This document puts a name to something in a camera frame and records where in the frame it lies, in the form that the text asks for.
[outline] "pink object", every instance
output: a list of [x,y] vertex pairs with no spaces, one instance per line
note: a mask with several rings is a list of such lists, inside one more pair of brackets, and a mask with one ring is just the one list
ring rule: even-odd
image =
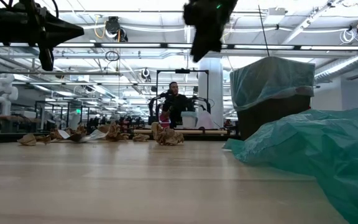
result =
[[169,118],[164,118],[161,114],[160,115],[160,124],[161,124],[161,127],[163,127],[163,128],[169,127],[169,124],[170,124]]

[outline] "man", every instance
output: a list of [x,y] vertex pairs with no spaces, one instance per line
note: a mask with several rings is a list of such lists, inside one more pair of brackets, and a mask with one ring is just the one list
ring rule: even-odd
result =
[[190,101],[185,95],[179,94],[177,82],[171,82],[169,90],[171,95],[166,97],[162,106],[162,117],[170,118],[170,127],[175,128],[177,125],[182,125],[181,112],[190,109]]

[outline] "table surface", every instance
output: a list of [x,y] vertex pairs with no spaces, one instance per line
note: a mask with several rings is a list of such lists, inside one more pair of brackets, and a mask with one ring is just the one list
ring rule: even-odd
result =
[[347,223],[313,178],[223,144],[0,144],[0,223]]

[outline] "metal frame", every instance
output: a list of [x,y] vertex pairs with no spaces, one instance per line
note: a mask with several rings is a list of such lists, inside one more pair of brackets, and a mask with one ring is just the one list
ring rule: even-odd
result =
[[[27,43],[11,43],[9,47],[20,47],[22,49],[33,49]],[[326,51],[358,51],[358,45],[278,45],[271,44],[267,46],[269,50],[284,51],[307,51],[307,52],[326,52]],[[184,43],[110,43],[110,42],[69,42],[57,45],[55,48],[115,48],[115,49],[191,49],[191,44]],[[266,50],[264,44],[223,44],[223,50]]]
[[[54,111],[55,109],[55,106],[56,107],[60,107],[60,119],[62,120],[63,119],[63,107],[64,106],[60,106],[60,105],[55,105],[54,103],[67,103],[67,115],[68,115],[68,112],[70,110],[70,102],[69,101],[53,101],[53,102],[50,102],[50,101],[36,101],[35,102],[35,118],[38,118],[38,112],[37,112],[37,107],[38,107],[38,104],[39,103],[43,103],[45,105],[51,105],[52,106],[52,111]],[[87,118],[87,121],[86,123],[88,124],[89,120],[90,120],[90,111],[91,111],[91,108],[89,106],[83,106],[81,105],[81,114],[80,114],[80,123],[82,123],[82,111],[84,110],[84,108],[87,108],[88,109],[88,118]],[[66,118],[66,125],[68,126],[68,122],[69,122],[69,116],[67,116]]]
[[[205,72],[206,74],[206,99],[209,100],[209,70],[189,70],[189,69],[163,69],[157,70],[157,77],[155,79],[156,91],[155,96],[158,96],[158,76],[161,72],[175,72],[175,74],[190,74],[191,72]],[[158,110],[158,104],[155,105],[155,110]]]

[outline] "white column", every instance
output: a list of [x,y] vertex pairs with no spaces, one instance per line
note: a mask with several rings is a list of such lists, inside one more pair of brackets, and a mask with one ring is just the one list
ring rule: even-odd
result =
[[[223,66],[221,58],[203,58],[199,70],[209,70],[209,103],[215,128],[223,127]],[[207,74],[198,73],[198,95],[207,97]]]

